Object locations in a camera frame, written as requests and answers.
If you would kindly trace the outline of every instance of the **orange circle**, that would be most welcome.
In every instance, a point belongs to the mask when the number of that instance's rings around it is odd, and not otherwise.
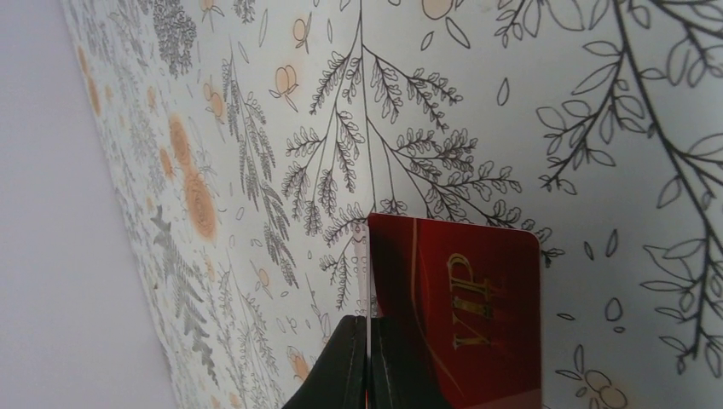
[[[204,239],[213,240],[216,237],[216,211],[208,187],[198,173],[192,172],[186,176],[183,190],[186,193],[188,214],[196,232]]]
[[[171,147],[173,147],[176,160],[183,166],[191,165],[191,150],[188,147],[188,135],[183,128],[181,117],[174,114],[168,122],[171,128]]]

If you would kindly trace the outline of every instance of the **wallpaper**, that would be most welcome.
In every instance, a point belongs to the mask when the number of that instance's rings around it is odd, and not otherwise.
[[[723,2],[63,4],[180,407],[283,405],[373,211],[537,235],[549,409],[718,406]]]

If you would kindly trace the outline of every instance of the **white background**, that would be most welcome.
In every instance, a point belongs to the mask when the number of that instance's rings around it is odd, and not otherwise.
[[[0,38],[0,407],[175,407],[60,4]]]

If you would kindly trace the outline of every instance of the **red card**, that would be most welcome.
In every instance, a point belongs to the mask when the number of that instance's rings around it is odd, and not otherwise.
[[[380,214],[368,226],[380,313],[400,324],[452,406],[539,392],[541,265],[532,233]],[[516,409],[541,407],[541,398],[527,401]]]

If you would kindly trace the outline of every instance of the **black plastic piece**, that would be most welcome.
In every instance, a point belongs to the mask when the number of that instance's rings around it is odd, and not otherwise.
[[[367,362],[367,319],[343,317],[284,409],[363,409],[367,392],[373,409],[453,409],[413,357],[397,325],[389,318],[371,322],[371,360]]]
[[[341,319],[301,388],[284,409],[360,409],[366,399],[367,319]]]
[[[374,318],[371,331],[369,400],[374,409],[453,409],[412,356],[393,320]]]

